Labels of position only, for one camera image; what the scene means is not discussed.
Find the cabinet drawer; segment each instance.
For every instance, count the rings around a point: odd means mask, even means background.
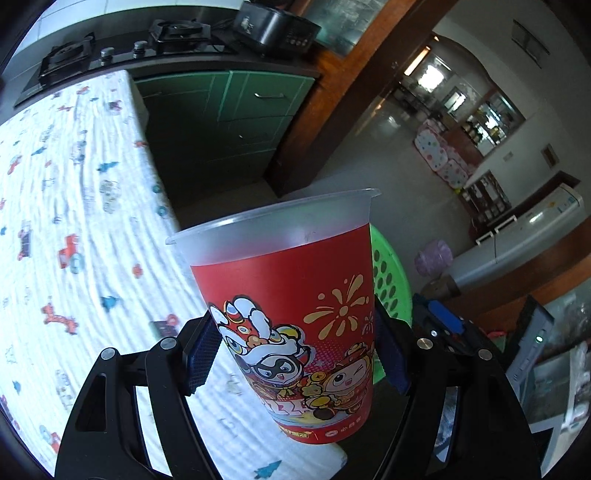
[[[265,173],[274,153],[275,150],[263,150],[200,163],[199,177],[217,184],[258,180]]]
[[[223,156],[275,148],[289,126],[290,116],[268,116],[221,122],[218,138],[223,138]]]
[[[261,72],[231,72],[220,120],[293,116],[314,79]]]
[[[142,97],[147,97],[171,93],[208,92],[214,82],[223,82],[225,86],[228,77],[229,73],[194,72],[153,77],[137,80],[135,83]]]

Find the plastic cup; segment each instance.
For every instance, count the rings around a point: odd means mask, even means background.
[[[331,443],[369,415],[374,287],[369,208],[379,190],[250,210],[167,239],[281,430]]]

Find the cup rim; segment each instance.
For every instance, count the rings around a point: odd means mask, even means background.
[[[169,236],[166,239],[166,245],[175,245],[176,240],[185,237],[187,235],[193,235],[195,233],[203,233],[208,230],[218,228],[224,225],[230,225],[231,223],[238,223],[243,222],[245,220],[252,220],[255,218],[259,218],[265,215],[269,215],[271,213],[275,213],[278,210],[285,210],[292,207],[296,207],[298,205],[302,205],[303,203],[313,203],[313,202],[321,202],[324,200],[334,199],[337,197],[352,197],[357,195],[368,195],[370,198],[377,197],[381,195],[379,189],[357,189],[357,190],[347,190],[345,192],[335,192],[335,193],[325,193],[323,195],[315,195],[313,197],[304,197],[301,199],[296,200],[288,200],[286,202],[278,202],[273,203],[271,205],[266,205],[264,207],[255,208],[252,210],[247,210],[246,212],[235,213],[233,215],[227,215],[223,218],[219,218],[216,220],[210,220],[209,222],[202,223],[200,225],[192,226],[191,228],[187,228],[186,230],[182,230],[180,232],[175,233],[174,235]]]

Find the stove burner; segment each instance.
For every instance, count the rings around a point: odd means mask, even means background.
[[[74,72],[87,70],[94,43],[95,35],[90,33],[81,41],[54,47],[41,61],[39,83],[45,86],[59,81],[61,77],[71,76]]]
[[[211,39],[210,26],[194,20],[155,20],[150,34],[158,43],[194,45],[195,42]]]
[[[72,57],[80,55],[84,52],[84,45],[82,43],[74,43],[71,45],[66,44],[64,47],[60,47],[59,50],[50,53],[48,62],[52,65],[68,60]]]

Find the wall tile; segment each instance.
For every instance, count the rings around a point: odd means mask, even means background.
[[[106,0],[83,0],[69,5],[41,19],[39,38],[61,30],[69,25],[81,22],[88,18],[98,17],[105,11]]]

